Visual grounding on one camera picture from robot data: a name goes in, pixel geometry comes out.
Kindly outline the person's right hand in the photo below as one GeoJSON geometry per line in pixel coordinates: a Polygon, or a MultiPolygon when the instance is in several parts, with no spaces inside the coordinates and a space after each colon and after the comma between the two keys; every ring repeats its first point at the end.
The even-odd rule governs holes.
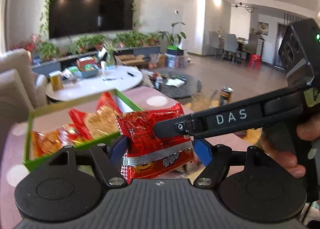
{"type": "MultiPolygon", "coordinates": [[[[314,141],[319,137],[319,114],[313,116],[308,122],[299,124],[296,129],[300,139],[314,141]]],[[[259,143],[263,151],[272,157],[278,164],[284,167],[295,178],[302,178],[306,168],[298,164],[297,157],[290,152],[277,150],[268,139],[267,134],[262,131],[259,143]]]]}

